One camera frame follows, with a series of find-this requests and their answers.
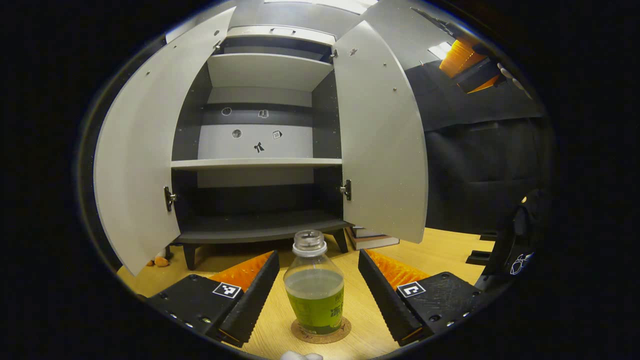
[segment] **stack of books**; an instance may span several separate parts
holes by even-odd
[[[346,232],[356,250],[372,249],[375,247],[394,245],[400,242],[398,238],[377,233],[376,231],[365,229],[361,226],[348,227]]]

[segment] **wall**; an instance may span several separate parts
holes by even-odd
[[[329,6],[303,3],[268,3],[264,0],[236,0],[230,28],[257,24],[297,26],[340,38],[358,22],[358,15]]]
[[[381,0],[358,20],[366,20],[380,34],[403,70],[420,65],[420,61],[428,63],[437,60],[428,49],[442,42],[453,44],[455,41],[409,7],[426,10],[422,1]]]
[[[210,8],[204,9],[200,13],[196,13],[194,16],[190,17],[188,20],[185,20],[181,24],[177,25],[175,28],[167,31],[166,38],[165,38],[166,42],[169,43],[174,41],[177,37],[193,29],[196,25],[200,24],[201,22],[214,17],[225,10],[228,10],[234,7],[235,5],[236,5],[235,0],[230,0],[224,3],[216,2],[212,4]]]

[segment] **white shelf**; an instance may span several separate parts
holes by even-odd
[[[214,88],[245,86],[312,92],[333,70],[321,61],[275,54],[222,54],[207,61]]]
[[[219,168],[332,167],[341,164],[342,159],[241,158],[172,161],[171,168],[196,171]]]

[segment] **open cabinet door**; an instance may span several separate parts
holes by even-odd
[[[113,101],[95,150],[94,192],[104,232],[137,275],[180,234],[168,211],[173,135],[196,74],[223,40],[234,8],[185,32],[131,76]]]
[[[427,156],[411,86],[397,58],[363,21],[334,45],[344,220],[419,243],[427,213]]]

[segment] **wooden floor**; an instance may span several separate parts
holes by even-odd
[[[341,254],[333,237],[326,236],[326,239],[327,256],[344,272],[343,315],[352,324],[351,333],[343,340],[332,344],[304,343],[296,339],[289,330],[295,315],[287,300],[282,276],[294,259],[291,241],[201,247],[196,252],[196,271],[186,268],[182,248],[172,247],[175,255],[169,266],[146,267],[137,277],[133,277],[122,267],[118,275],[135,292],[151,297],[189,274],[212,275],[256,255],[277,249],[280,253],[280,272],[251,339],[242,348],[243,351],[274,360],[280,359],[288,350],[301,354],[315,352],[325,359],[349,360],[370,359],[397,349],[398,345],[391,338],[380,310],[358,271],[358,252],[349,244],[349,252]],[[400,244],[378,248],[375,251],[419,268],[429,275],[448,271],[474,284],[484,267],[465,264],[467,256],[472,250],[492,249],[493,242],[481,241],[478,235],[425,229],[424,239],[420,244],[400,241]]]

